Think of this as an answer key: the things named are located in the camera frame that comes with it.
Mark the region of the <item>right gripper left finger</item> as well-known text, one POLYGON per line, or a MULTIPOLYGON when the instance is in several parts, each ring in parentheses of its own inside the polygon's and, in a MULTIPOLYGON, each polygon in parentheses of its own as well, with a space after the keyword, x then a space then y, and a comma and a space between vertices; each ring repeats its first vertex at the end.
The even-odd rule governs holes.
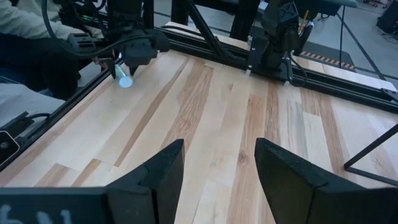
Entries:
POLYGON ((174 223, 183 183, 184 140, 176 139, 106 186, 107 223, 174 223))

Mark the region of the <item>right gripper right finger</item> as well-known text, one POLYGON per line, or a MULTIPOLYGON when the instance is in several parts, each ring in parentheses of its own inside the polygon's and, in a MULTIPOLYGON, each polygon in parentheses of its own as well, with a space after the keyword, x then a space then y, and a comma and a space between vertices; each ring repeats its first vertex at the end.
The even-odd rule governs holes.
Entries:
POLYGON ((364 187, 265 139, 257 138, 257 173, 276 223, 371 223, 364 187))

